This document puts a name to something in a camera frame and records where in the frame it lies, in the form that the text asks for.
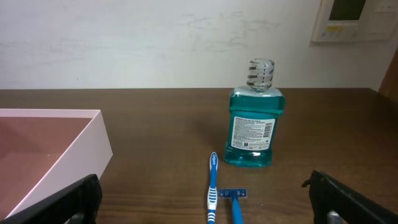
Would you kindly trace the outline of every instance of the bottle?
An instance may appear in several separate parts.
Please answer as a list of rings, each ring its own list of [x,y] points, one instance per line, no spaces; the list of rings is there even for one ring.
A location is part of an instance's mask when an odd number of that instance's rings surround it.
[[[250,61],[247,86],[235,88],[229,98],[229,137],[224,159],[240,167],[271,164],[272,140],[285,97],[272,86],[274,62],[262,58]]]

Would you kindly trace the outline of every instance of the toothbrush handle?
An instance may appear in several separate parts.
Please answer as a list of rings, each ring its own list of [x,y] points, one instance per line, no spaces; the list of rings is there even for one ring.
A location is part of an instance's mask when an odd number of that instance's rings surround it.
[[[217,168],[218,168],[218,156],[215,152],[211,153],[210,156],[210,186],[207,193],[207,222],[214,224],[216,220],[216,208],[217,208]]]
[[[238,198],[235,195],[232,196],[232,216],[234,224],[243,224],[241,206],[239,205]]]

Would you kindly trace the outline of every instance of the thermostat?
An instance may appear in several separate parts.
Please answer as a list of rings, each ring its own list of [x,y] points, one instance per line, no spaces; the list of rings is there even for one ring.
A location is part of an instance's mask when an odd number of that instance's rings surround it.
[[[386,40],[398,21],[398,0],[322,0],[314,42]]]

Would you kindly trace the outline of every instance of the yellow sticker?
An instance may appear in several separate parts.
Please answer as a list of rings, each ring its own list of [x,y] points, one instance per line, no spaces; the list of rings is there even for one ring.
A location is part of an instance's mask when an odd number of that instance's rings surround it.
[[[330,26],[327,29],[328,32],[340,32],[341,31],[341,27],[340,26]]]

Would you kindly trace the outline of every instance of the blue razor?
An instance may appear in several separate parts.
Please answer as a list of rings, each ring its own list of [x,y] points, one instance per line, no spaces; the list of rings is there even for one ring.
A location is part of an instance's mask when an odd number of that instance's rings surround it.
[[[217,208],[217,167],[218,156],[213,152],[210,156],[210,186],[207,193],[207,222],[214,224]]]
[[[243,216],[238,198],[247,197],[246,189],[220,189],[218,191],[220,198],[230,198],[232,200],[232,217],[234,224],[243,224]]]

